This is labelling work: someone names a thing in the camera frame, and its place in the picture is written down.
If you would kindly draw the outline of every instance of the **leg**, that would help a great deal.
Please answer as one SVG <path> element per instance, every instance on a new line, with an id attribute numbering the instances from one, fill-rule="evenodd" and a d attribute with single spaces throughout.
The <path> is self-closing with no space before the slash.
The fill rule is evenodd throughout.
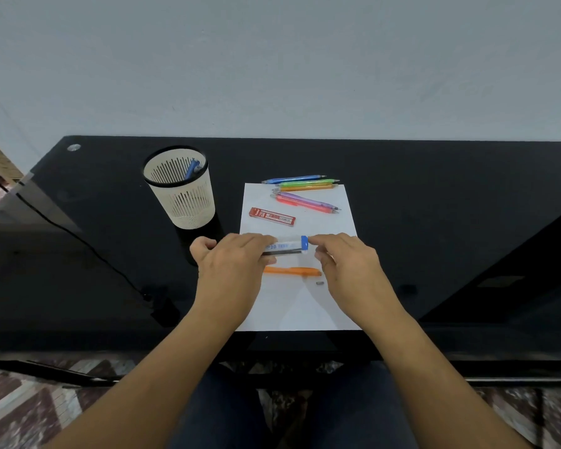
<path id="1" fill-rule="evenodd" d="M 269 438 L 257 391 L 215 364 L 195 388 L 167 449 L 261 449 Z"/>
<path id="2" fill-rule="evenodd" d="M 382 362 L 343 366 L 307 407 L 306 447 L 414 449 L 416 440 Z"/>

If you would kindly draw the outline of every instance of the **forearm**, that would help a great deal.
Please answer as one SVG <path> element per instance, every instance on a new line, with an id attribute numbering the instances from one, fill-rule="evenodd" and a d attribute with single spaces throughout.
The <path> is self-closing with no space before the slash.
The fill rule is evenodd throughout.
<path id="1" fill-rule="evenodd" d="M 48 448 L 159 448 L 232 331 L 190 311 L 120 383 Z"/>
<path id="2" fill-rule="evenodd" d="M 405 311 L 368 330 L 404 401 L 421 449 L 527 449 Z"/>

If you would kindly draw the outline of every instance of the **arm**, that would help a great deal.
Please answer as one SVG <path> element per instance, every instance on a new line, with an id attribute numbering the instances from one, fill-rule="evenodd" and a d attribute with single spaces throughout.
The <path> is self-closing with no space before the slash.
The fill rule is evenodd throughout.
<path id="1" fill-rule="evenodd" d="M 264 266 L 276 262 L 261 257 L 274 241 L 261 234 L 230 234 L 218 245 L 197 238 L 191 254 L 199 279 L 189 313 L 131 373 L 46 447 L 164 447 L 195 386 L 251 310 Z"/>
<path id="2" fill-rule="evenodd" d="M 471 388 L 401 306 L 376 251 L 355 236 L 319 234 L 328 288 L 338 306 L 372 339 L 395 382 L 422 449 L 530 445 Z"/>

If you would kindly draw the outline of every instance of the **person's left hand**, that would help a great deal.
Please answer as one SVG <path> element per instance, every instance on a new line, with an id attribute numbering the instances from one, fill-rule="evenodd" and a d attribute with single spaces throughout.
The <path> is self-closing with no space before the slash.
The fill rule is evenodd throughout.
<path id="1" fill-rule="evenodd" d="M 191 308 L 207 319 L 234 331 L 246 319 L 260 292 L 262 273 L 276 258 L 262 257 L 276 242 L 264 234 L 228 234 L 217 245 L 200 236 L 189 250 L 199 267 L 197 292 Z"/>

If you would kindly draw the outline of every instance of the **person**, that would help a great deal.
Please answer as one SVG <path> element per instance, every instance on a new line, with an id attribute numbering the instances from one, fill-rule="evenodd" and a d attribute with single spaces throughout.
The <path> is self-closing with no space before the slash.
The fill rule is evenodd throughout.
<path id="1" fill-rule="evenodd" d="M 233 383 L 231 370 L 209 367 L 251 310 L 264 266 L 276 262 L 261 254 L 275 241 L 262 234 L 229 234 L 218 244 L 197 238 L 190 250 L 199 278 L 187 315 L 45 447 L 265 447 L 256 392 Z M 319 234 L 309 242 L 317 246 L 330 294 L 374 342 L 386 368 L 343 366 L 331 374 L 338 383 L 333 389 L 331 380 L 318 401 L 314 391 L 307 410 L 307 447 L 530 447 L 408 315 L 373 248 L 346 234 Z"/>

